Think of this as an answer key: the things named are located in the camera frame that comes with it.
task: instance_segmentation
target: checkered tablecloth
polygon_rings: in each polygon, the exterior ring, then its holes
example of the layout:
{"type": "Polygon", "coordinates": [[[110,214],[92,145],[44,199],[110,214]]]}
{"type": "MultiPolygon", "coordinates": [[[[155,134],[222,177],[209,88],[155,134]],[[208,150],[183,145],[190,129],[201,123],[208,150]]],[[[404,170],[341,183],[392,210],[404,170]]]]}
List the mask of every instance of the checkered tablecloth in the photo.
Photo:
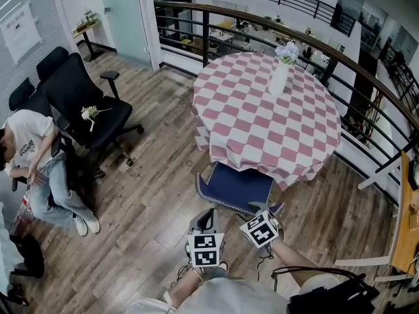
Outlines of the checkered tablecloth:
{"type": "Polygon", "coordinates": [[[298,66],[283,93],[268,85],[277,58],[243,52],[218,58],[194,83],[196,143],[238,171],[254,168],[282,190],[312,180],[340,143],[340,118],[328,91],[298,66]]]}

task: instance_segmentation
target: white vase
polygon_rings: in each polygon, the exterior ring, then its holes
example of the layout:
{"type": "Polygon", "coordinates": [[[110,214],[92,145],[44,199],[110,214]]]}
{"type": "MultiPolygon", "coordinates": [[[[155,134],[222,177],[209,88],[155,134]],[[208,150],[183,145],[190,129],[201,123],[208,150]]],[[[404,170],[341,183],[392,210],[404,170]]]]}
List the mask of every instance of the white vase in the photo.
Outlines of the white vase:
{"type": "Polygon", "coordinates": [[[268,91],[273,96],[279,97],[282,94],[285,84],[287,84],[289,67],[289,64],[284,64],[281,60],[278,60],[278,66],[268,86],[268,91]]]}

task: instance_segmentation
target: chair seat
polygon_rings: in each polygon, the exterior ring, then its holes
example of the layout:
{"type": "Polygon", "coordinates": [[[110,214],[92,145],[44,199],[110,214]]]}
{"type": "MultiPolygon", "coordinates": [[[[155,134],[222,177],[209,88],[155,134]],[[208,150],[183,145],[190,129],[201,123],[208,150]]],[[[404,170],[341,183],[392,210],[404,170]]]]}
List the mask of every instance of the chair seat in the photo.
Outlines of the chair seat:
{"type": "MultiPolygon", "coordinates": [[[[206,200],[245,214],[255,215],[249,208],[249,202],[268,203],[273,178],[256,169],[236,171],[217,162],[206,184],[200,174],[196,176],[196,190],[206,200]]],[[[276,214],[280,206],[270,210],[276,214]]]]}
{"type": "MultiPolygon", "coordinates": [[[[103,109],[111,110],[100,112],[95,119],[93,130],[87,133],[86,147],[92,150],[97,150],[112,142],[120,129],[124,127],[132,112],[132,106],[129,103],[114,97],[105,96],[96,106],[99,111],[103,109]]],[[[86,121],[85,124],[90,129],[90,121],[86,121]]]]}

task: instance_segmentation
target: forearm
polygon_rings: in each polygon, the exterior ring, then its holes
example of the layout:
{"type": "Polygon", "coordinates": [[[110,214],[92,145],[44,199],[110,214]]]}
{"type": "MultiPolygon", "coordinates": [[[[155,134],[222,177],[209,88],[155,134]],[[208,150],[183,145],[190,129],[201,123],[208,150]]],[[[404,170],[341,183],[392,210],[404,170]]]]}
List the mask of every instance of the forearm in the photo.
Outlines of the forearm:
{"type": "Polygon", "coordinates": [[[195,271],[189,270],[169,291],[170,300],[175,308],[179,306],[196,291],[201,282],[195,271]]]}
{"type": "Polygon", "coordinates": [[[9,176],[11,178],[27,177],[27,167],[14,167],[11,169],[9,176]]]}
{"type": "Polygon", "coordinates": [[[58,135],[58,128],[54,126],[54,131],[49,134],[48,136],[45,136],[41,146],[39,147],[38,153],[33,159],[33,162],[39,163],[41,158],[45,155],[45,153],[48,151],[48,149],[51,147],[52,143],[54,142],[55,138],[58,135]]]}
{"type": "MultiPolygon", "coordinates": [[[[283,241],[275,239],[272,241],[272,250],[276,256],[282,261],[284,266],[306,266],[308,268],[316,268],[317,266],[299,254],[297,251],[286,245],[283,241]]],[[[291,272],[291,275],[299,286],[302,286],[309,278],[322,274],[320,271],[298,271],[291,272]]]]}

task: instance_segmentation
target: black office chair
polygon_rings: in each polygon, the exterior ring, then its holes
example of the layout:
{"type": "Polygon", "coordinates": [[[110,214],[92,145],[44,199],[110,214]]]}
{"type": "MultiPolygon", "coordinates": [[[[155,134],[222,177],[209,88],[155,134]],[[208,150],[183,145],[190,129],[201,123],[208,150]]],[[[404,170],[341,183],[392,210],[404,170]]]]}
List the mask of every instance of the black office chair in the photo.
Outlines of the black office chair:
{"type": "MultiPolygon", "coordinates": [[[[143,133],[144,129],[141,124],[124,127],[131,115],[132,106],[119,99],[114,83],[119,76],[118,72],[106,71],[100,75],[109,81],[114,95],[103,96],[103,92],[90,79],[80,55],[69,55],[60,46],[37,65],[37,71],[41,80],[38,92],[44,92],[49,103],[63,117],[61,121],[57,121],[58,127],[70,134],[79,145],[97,152],[95,166],[110,143],[121,151],[128,166],[134,163],[117,142],[117,137],[132,130],[143,133]],[[91,122],[84,121],[81,117],[82,108],[89,106],[96,106],[98,110],[111,109],[97,115],[92,131],[91,122]]],[[[95,168],[94,177],[104,175],[99,167],[95,168]]]]}
{"type": "MultiPolygon", "coordinates": [[[[52,117],[51,107],[48,103],[46,95],[40,91],[35,91],[35,87],[27,78],[9,97],[9,108],[11,111],[19,111],[20,109],[29,109],[34,112],[41,113],[44,116],[52,117]]],[[[67,187],[75,191],[82,201],[84,196],[80,190],[79,169],[78,165],[81,161],[78,159],[72,140],[68,136],[59,133],[51,146],[51,156],[55,157],[60,150],[63,150],[66,155],[66,170],[67,170],[67,187]]],[[[16,191],[18,182],[27,184],[25,177],[14,178],[12,181],[12,191],[16,191]]],[[[48,202],[51,206],[56,206],[52,194],[48,197],[48,202]]]]}

